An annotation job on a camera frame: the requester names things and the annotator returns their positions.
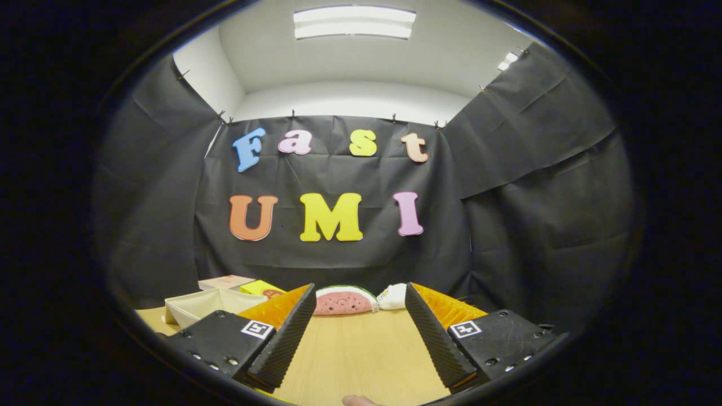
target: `watermelon plush toy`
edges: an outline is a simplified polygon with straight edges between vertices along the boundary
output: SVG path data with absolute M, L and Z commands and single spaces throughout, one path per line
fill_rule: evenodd
M 328 286 L 316 291 L 314 316 L 356 314 L 378 311 L 376 297 L 364 288 L 353 285 Z

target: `pink letter i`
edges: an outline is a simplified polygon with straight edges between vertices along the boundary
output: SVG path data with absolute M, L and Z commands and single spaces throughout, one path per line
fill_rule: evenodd
M 416 236 L 424 232 L 424 228 L 419 225 L 416 216 L 416 199 L 419 195 L 413 191 L 400 191 L 394 194 L 393 198 L 399 203 L 399 211 L 401 213 L 401 228 L 399 235 Z

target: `white plush toy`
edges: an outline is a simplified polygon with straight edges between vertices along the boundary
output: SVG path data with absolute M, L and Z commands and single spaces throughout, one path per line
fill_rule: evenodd
M 388 288 L 376 297 L 376 300 L 381 310 L 406 308 L 406 284 L 397 283 L 395 285 L 389 285 Z

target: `foam letter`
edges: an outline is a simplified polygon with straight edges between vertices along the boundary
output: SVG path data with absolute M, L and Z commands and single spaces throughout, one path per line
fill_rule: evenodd
M 399 211 L 401 213 L 401 228 L 399 228 L 399 235 L 401 236 L 416 236 L 424 232 L 424 228 L 419 225 L 419 220 L 416 216 L 416 198 L 419 195 L 413 191 L 400 191 L 394 194 L 393 198 L 399 203 Z
M 370 157 L 376 153 L 376 134 L 371 130 L 356 130 L 351 133 L 349 150 L 358 157 Z
M 252 201 L 252 197 L 242 194 L 230 198 L 230 232 L 239 240 L 258 241 L 264 239 L 271 232 L 273 205 L 278 202 L 278 198 L 275 196 L 258 198 L 258 204 L 261 205 L 261 221 L 258 227 L 253 229 L 245 225 L 245 214 Z
M 279 142 L 278 150 L 281 152 L 291 153 L 295 152 L 296 155 L 306 155 L 311 152 L 311 133 L 306 130 L 293 130 L 289 131 L 284 135 L 287 139 Z
M 415 132 L 404 135 L 401 138 L 401 142 L 406 144 L 406 153 L 414 162 L 423 163 L 429 159 L 429 155 L 421 152 L 420 145 L 426 145 L 426 141 L 423 138 L 419 138 Z
M 344 193 L 336 202 L 334 211 L 326 205 L 326 200 L 318 193 L 301 195 L 301 202 L 306 206 L 306 219 L 301 241 L 319 241 L 321 234 L 316 231 L 316 223 L 326 240 L 334 237 L 339 226 L 336 239 L 339 241 L 358 241 L 363 238 L 359 230 L 358 205 L 361 195 Z
M 266 130 L 258 127 L 252 132 L 235 140 L 233 147 L 238 152 L 238 172 L 243 172 L 258 163 L 258 157 L 253 153 L 261 151 L 261 140 L 257 137 L 262 137 L 264 135 L 266 135 Z

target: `orange soft finger pad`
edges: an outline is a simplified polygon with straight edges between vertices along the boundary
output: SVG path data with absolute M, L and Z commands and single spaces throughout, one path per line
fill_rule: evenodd
M 238 314 L 270 324 L 277 331 L 246 372 L 244 382 L 271 393 L 281 386 L 315 309 L 316 288 L 311 283 Z
M 487 315 L 485 311 L 479 310 L 443 293 L 439 293 L 436 290 L 413 282 L 411 282 L 411 285 L 416 289 L 422 299 L 424 299 L 424 302 L 429 306 L 434 316 L 436 316 L 436 319 L 444 327 L 444 330 L 448 330 L 449 326 L 454 324 L 478 319 L 479 317 Z
M 405 303 L 444 386 L 456 393 L 488 381 L 447 333 L 452 324 L 478 319 L 486 312 L 413 282 L 406 284 Z

